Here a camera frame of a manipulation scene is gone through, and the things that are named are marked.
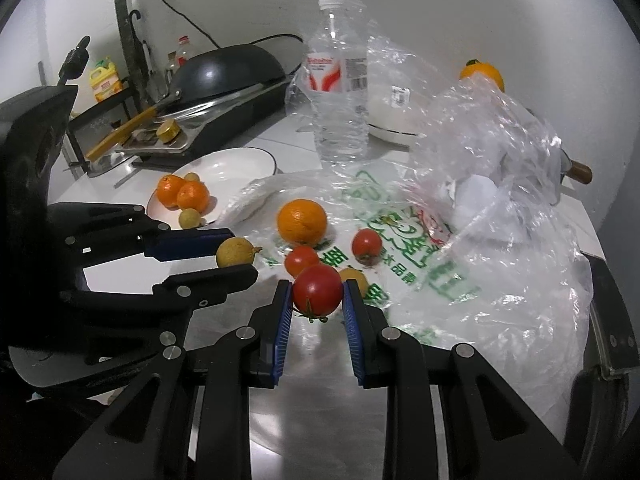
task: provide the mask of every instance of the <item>red tomato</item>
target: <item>red tomato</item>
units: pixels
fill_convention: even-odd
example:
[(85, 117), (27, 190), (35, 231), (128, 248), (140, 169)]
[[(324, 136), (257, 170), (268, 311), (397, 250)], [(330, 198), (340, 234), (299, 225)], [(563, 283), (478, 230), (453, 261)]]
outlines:
[(294, 278), (307, 267), (320, 263), (318, 254), (309, 246), (302, 245), (293, 249), (284, 259), (284, 268)]
[(293, 282), (293, 302), (311, 321), (326, 321), (342, 301), (342, 280), (333, 267), (315, 264), (300, 272)]
[(382, 252), (382, 238), (373, 229), (361, 229), (353, 237), (351, 252), (363, 265), (375, 265)]

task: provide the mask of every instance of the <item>orange fruit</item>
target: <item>orange fruit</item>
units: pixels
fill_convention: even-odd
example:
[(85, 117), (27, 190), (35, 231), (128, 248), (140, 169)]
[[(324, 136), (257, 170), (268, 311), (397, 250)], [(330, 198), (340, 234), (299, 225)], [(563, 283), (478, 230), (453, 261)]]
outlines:
[(209, 205), (209, 190), (197, 180), (189, 180), (182, 184), (175, 201), (180, 209), (195, 209), (204, 213)]
[(504, 92), (504, 81), (502, 80), (502, 76), (500, 75), (500, 72), (498, 72), (498, 69), (488, 63), (480, 63), (477, 59), (472, 59), (466, 62), (466, 66), (460, 72), (460, 79), (470, 77), (476, 72), (481, 72), (489, 79), (493, 79), (498, 85), (500, 91)]
[(156, 196), (164, 207), (175, 207), (178, 191), (184, 184), (184, 180), (179, 176), (165, 175), (158, 181), (156, 186)]
[(326, 213), (313, 200), (299, 198), (286, 203), (277, 217), (278, 232), (293, 245), (318, 245), (326, 231)]

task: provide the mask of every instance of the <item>plate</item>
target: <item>plate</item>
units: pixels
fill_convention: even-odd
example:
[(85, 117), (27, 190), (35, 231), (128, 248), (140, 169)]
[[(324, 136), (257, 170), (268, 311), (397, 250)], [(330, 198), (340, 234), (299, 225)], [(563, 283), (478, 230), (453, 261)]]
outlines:
[(386, 142), (399, 144), (400, 146), (405, 146), (407, 148), (414, 145), (417, 137), (416, 134), (406, 134), (403, 132), (395, 132), (393, 130), (385, 130), (384, 128), (374, 126), (373, 124), (369, 125), (369, 133), (374, 137), (386, 140)]
[[(209, 208), (202, 215), (203, 224), (209, 224), (252, 180), (275, 174), (276, 160), (271, 153), (260, 148), (230, 148), (201, 156), (174, 171), (174, 174), (185, 176), (191, 172), (197, 173), (200, 181), (209, 189)], [(169, 224), (171, 229), (181, 229), (178, 224), (180, 209), (165, 208), (156, 198), (155, 191), (146, 205), (146, 214)]]

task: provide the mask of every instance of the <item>wooden handle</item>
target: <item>wooden handle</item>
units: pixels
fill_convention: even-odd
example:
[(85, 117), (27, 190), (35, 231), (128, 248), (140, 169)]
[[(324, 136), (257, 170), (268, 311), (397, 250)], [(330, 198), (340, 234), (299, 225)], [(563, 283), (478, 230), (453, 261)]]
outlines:
[(588, 184), (593, 180), (593, 171), (586, 164), (572, 160), (571, 168), (566, 172), (566, 176), (580, 182), (580, 184)]
[(103, 140), (98, 142), (89, 152), (84, 156), (86, 160), (91, 162), (95, 162), (101, 156), (103, 156), (107, 151), (109, 151), (116, 144), (122, 143), (125, 140), (129, 139), (130, 135), (133, 133), (137, 127), (141, 124), (146, 123), (153, 119), (158, 113), (158, 105), (150, 106), (141, 114), (136, 115), (131, 120), (124, 123), (119, 128), (113, 130), (109, 135), (107, 135)]

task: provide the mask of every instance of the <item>bottle cap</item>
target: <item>bottle cap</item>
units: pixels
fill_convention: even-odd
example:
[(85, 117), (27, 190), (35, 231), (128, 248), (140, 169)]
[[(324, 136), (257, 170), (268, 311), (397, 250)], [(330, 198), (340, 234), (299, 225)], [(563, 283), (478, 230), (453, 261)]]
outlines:
[(320, 6), (320, 10), (337, 9), (346, 1), (347, 0), (318, 0), (318, 5)]

